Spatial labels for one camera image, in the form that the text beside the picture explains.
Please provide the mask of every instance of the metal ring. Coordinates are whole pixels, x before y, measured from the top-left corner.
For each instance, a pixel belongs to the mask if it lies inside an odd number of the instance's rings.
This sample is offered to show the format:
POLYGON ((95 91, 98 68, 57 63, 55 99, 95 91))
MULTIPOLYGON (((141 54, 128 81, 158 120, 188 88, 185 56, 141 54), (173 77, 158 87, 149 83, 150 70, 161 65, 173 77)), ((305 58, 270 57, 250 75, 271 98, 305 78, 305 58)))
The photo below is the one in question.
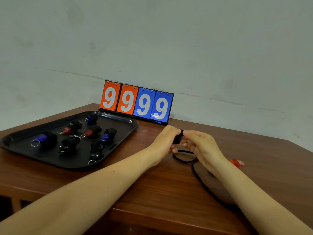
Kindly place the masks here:
POLYGON ((39 141, 39 140, 33 140, 33 141, 30 143, 30 145, 32 145, 33 147, 37 147, 37 146, 40 145, 40 141, 39 141))

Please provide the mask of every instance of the person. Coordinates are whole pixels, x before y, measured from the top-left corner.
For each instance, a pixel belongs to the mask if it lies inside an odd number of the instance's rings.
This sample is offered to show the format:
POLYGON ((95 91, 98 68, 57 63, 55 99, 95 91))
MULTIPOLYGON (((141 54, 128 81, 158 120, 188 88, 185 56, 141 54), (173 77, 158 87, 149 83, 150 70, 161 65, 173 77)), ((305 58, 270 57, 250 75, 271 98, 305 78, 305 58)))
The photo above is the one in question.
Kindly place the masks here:
MULTIPOLYGON (((141 174, 166 154, 178 151, 172 142, 180 133, 175 127, 166 126, 146 149, 69 183, 3 220, 0 233, 83 234, 141 174)), ((260 234, 313 234, 313 230, 229 162, 211 135, 198 131, 183 131, 183 135, 181 144, 220 180, 260 234)))

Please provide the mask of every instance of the blue number card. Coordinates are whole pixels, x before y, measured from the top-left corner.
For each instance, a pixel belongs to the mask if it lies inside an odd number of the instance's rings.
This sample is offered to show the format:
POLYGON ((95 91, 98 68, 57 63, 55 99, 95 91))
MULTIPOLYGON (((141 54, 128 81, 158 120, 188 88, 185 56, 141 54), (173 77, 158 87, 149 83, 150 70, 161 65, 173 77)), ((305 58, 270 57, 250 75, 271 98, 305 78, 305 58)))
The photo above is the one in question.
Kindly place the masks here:
POLYGON ((135 103, 135 116, 150 119, 155 94, 155 90, 139 88, 135 103))
POLYGON ((167 122, 172 101, 173 94, 157 91, 154 97, 150 119, 167 122))

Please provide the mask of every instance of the scoreboard base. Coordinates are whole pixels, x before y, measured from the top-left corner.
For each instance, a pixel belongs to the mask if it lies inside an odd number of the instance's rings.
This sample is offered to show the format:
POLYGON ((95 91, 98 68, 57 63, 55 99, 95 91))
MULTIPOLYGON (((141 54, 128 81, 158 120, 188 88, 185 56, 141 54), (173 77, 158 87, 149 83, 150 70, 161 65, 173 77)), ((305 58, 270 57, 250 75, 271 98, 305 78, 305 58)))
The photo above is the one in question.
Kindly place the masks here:
POLYGON ((105 110, 100 108, 99 109, 100 112, 105 112, 108 114, 112 114, 112 115, 118 115, 118 116, 122 116, 122 117, 126 117, 126 118, 131 118, 131 119, 135 119, 135 120, 141 120, 141 121, 146 121, 146 122, 150 122, 150 123, 154 123, 154 124, 160 124, 160 125, 168 125, 168 121, 167 122, 161 122, 161 121, 156 121, 153 119, 146 119, 146 118, 142 118, 142 117, 138 117, 135 115, 127 115, 127 114, 123 114, 117 111, 111 111, 111 110, 105 110))

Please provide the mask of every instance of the right arm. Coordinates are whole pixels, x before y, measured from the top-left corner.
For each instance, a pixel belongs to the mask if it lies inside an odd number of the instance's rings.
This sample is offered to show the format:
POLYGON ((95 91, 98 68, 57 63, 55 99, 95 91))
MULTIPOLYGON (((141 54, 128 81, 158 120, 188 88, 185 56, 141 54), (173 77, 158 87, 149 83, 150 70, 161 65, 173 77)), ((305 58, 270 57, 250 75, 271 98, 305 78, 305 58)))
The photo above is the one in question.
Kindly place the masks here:
POLYGON ((217 177, 260 234, 313 234, 312 229, 229 162, 211 135, 198 131, 183 134, 182 145, 217 177))

